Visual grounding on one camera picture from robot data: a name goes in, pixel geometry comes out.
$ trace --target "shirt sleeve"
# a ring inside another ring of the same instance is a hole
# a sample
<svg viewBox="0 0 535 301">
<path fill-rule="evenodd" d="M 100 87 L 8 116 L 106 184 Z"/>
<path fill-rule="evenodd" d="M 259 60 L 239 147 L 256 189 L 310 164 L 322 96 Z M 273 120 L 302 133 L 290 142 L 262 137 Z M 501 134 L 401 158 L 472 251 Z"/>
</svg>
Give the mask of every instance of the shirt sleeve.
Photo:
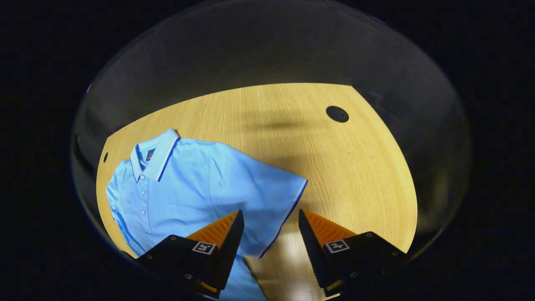
<svg viewBox="0 0 535 301">
<path fill-rule="evenodd" d="M 108 202 L 110 203 L 111 215 L 113 217 L 113 220 L 119 226 L 119 230 L 125 238 L 125 241 L 128 246 L 130 246 L 132 251 L 139 257 L 145 253 L 145 250 L 130 234 L 128 228 L 126 227 L 126 222 L 123 216 L 121 215 L 121 212 L 123 210 L 121 208 L 120 197 L 121 185 L 126 172 L 125 162 L 128 163 L 128 161 L 122 161 L 119 166 L 117 166 L 117 169 L 115 169 L 115 172 L 113 173 L 113 176 L 111 177 L 111 180 L 108 182 L 108 186 L 106 187 L 106 195 L 108 196 Z"/>
<path fill-rule="evenodd" d="M 261 258 L 308 181 L 220 143 L 213 146 L 209 168 L 210 196 L 217 215 L 243 211 L 245 227 L 238 252 Z"/>
</svg>

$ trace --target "round hole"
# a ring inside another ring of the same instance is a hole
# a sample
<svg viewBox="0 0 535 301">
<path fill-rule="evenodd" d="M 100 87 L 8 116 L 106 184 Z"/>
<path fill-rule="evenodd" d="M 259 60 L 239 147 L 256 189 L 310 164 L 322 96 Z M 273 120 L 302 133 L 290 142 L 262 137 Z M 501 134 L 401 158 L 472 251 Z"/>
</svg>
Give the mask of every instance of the round hole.
<svg viewBox="0 0 535 301">
<path fill-rule="evenodd" d="M 327 116 L 329 116 L 334 121 L 346 122 L 349 120 L 349 115 L 342 108 L 339 108 L 336 106 L 330 106 L 330 107 L 327 107 L 325 112 L 327 113 Z"/>
</svg>

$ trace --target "wood grain surface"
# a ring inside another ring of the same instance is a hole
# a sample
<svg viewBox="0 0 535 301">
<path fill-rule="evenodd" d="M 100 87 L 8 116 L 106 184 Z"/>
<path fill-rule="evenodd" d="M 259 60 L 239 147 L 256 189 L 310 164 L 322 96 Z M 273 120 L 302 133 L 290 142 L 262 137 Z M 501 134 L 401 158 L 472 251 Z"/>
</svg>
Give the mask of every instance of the wood grain surface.
<svg viewBox="0 0 535 301">
<path fill-rule="evenodd" d="M 328 106 L 343 108 L 349 121 L 330 119 Z M 105 189 L 137 143 L 170 127 L 181 137 L 223 142 L 309 180 L 264 257 L 246 257 L 268 300 L 326 299 L 297 226 L 301 208 L 356 233 L 374 231 L 408 251 L 416 230 L 416 192 L 386 125 L 351 86 L 294 83 L 200 96 L 144 116 L 108 137 L 97 173 L 98 207 L 113 242 L 130 255 L 135 256 L 112 219 Z"/>
</svg>

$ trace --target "dark background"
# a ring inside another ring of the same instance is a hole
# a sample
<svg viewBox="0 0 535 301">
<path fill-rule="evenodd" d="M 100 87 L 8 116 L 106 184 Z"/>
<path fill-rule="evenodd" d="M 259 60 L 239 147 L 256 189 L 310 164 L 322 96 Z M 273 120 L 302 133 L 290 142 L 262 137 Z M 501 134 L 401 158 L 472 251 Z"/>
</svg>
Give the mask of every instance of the dark background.
<svg viewBox="0 0 535 301">
<path fill-rule="evenodd" d="M 14 280 L 7 299 L 176 296 L 110 252 L 78 202 L 68 165 L 71 124 L 87 86 L 130 40 L 198 1 L 175 2 L 17 2 L 4 8 L 8 79 L 2 101 L 8 109 L 2 115 L 4 133 L 15 141 L 4 150 L 12 183 L 4 196 L 16 205 L 4 210 L 10 222 L 4 228 L 10 262 L 5 274 Z M 342 2 L 395 28 L 442 67 L 465 102 L 475 146 L 470 189 L 451 225 L 364 298 L 527 299 L 535 254 L 529 191 L 529 84 L 535 82 L 527 55 L 534 51 L 528 45 L 534 10 L 528 2 Z"/>
</svg>

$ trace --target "polo shirt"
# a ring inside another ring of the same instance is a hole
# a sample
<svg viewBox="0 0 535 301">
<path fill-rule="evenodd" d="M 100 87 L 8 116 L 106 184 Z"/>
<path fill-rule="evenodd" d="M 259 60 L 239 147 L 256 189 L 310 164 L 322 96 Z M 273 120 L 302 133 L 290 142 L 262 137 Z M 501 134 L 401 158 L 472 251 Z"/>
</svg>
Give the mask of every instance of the polo shirt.
<svg viewBox="0 0 535 301">
<path fill-rule="evenodd" d="M 186 237 L 241 209 L 243 235 L 220 300 L 242 300 L 247 293 L 249 300 L 265 300 L 241 255 L 264 255 L 307 182 L 226 144 L 180 138 L 168 129 L 133 148 L 106 193 L 113 220 L 138 257 L 168 235 Z"/>
</svg>

